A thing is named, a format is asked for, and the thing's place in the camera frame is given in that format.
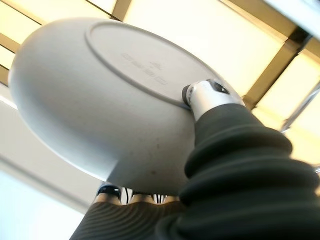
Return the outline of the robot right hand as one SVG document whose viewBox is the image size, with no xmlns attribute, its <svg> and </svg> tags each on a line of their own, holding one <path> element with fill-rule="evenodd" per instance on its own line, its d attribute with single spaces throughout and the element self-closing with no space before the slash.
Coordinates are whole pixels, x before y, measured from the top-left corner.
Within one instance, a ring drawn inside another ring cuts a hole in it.
<svg viewBox="0 0 320 240">
<path fill-rule="evenodd" d="M 186 86 L 195 118 L 194 150 L 177 200 L 148 194 L 117 204 L 101 187 L 73 240 L 317 240 L 320 178 L 290 157 L 291 142 L 236 102 L 230 87 L 208 79 Z"/>
</svg>

